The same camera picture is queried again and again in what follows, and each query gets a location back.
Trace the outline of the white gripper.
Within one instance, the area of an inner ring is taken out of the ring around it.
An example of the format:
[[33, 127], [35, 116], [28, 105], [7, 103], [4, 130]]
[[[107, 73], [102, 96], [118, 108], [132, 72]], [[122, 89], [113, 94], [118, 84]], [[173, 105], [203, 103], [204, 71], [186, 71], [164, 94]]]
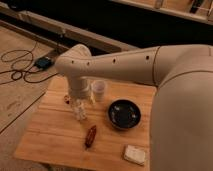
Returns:
[[87, 79], [70, 79], [69, 95], [75, 99], [86, 99], [90, 95], [90, 86]]

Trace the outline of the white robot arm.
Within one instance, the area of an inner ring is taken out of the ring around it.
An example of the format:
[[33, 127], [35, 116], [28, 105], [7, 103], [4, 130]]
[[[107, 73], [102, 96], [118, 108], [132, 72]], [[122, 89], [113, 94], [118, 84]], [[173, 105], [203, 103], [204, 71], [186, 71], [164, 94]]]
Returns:
[[150, 171], [213, 171], [213, 46], [157, 46], [100, 56], [78, 44], [56, 60], [69, 94], [85, 98], [87, 79], [157, 88], [150, 119]]

